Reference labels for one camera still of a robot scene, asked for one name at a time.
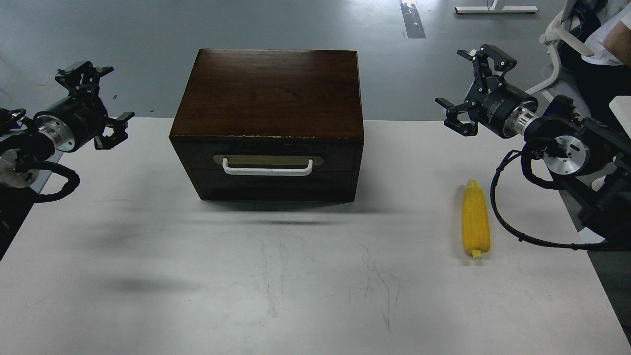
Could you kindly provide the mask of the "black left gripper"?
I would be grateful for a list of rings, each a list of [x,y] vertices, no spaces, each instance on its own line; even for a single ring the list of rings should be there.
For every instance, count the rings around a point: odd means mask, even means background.
[[[96,150],[111,150],[128,139],[126,129],[135,112],[111,118],[102,100],[96,99],[101,78],[111,72],[113,67],[95,67],[90,61],[57,70],[55,81],[68,91],[68,96],[34,117],[38,130],[52,140],[56,150],[77,151],[92,139]],[[88,95],[96,102],[90,104],[79,95]],[[104,136],[105,128],[110,128],[112,134]]]

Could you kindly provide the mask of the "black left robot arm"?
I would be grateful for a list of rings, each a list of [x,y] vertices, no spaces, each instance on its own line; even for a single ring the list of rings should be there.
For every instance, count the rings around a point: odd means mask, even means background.
[[[89,142],[97,150],[111,150],[128,139],[128,123],[135,115],[112,118],[99,96],[100,81],[113,67],[77,62],[58,70],[55,81],[68,94],[45,110],[27,117],[24,108],[1,110],[1,254],[35,204],[61,200],[80,184],[76,171],[53,160],[56,153],[72,153]]]

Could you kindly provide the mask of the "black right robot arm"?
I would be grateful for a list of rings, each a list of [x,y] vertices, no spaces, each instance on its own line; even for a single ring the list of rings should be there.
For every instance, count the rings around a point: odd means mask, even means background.
[[[565,95],[552,99],[544,115],[536,114],[538,101],[508,83],[504,76],[517,62],[496,46],[458,50],[471,62],[474,81],[464,103],[444,98],[435,101],[446,110],[446,127],[463,136],[475,136],[478,124],[502,139],[522,135],[525,145],[503,158],[491,181],[491,208],[500,224],[520,241],[575,251],[629,251],[630,249],[630,139],[590,117],[578,115]],[[518,231],[500,215],[495,191],[500,174],[520,158],[527,180],[544,189],[567,191],[581,205],[583,227],[603,238],[600,243],[559,244]]]

